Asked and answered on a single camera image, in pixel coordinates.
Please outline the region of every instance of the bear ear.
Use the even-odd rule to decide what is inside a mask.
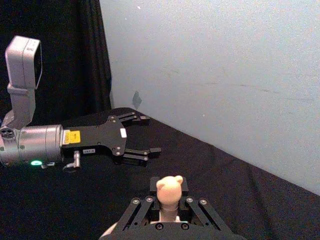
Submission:
[[[180,176],[180,175],[175,176],[174,178],[175,178],[175,180],[176,180],[178,183],[180,183],[180,184],[182,184],[182,182],[184,181],[183,177]]]
[[[165,183],[161,180],[156,182],[156,189],[160,190],[163,186],[165,185]]]

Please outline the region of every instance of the black tablecloth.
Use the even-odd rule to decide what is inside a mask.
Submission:
[[[107,116],[83,116],[63,126],[101,124]],[[133,197],[148,195],[152,176],[169,175],[186,177],[189,194],[208,198],[231,230],[247,239],[320,239],[320,197],[301,187],[156,120],[129,126],[126,147],[161,147],[162,153],[147,167],[88,156],[75,175],[62,166],[2,168],[1,239],[98,239]]]

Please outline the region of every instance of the green indicator light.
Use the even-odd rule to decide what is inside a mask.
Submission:
[[[32,166],[39,166],[39,165],[42,165],[42,161],[39,161],[39,160],[33,160],[33,161],[31,162],[31,165],[32,165]]]

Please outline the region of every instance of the white wall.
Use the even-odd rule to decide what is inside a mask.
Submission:
[[[115,107],[320,195],[320,1],[100,4]]]

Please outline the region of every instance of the warning sticker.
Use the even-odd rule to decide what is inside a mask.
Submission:
[[[63,131],[63,145],[67,144],[78,144],[81,142],[80,131],[70,131],[64,130]]]

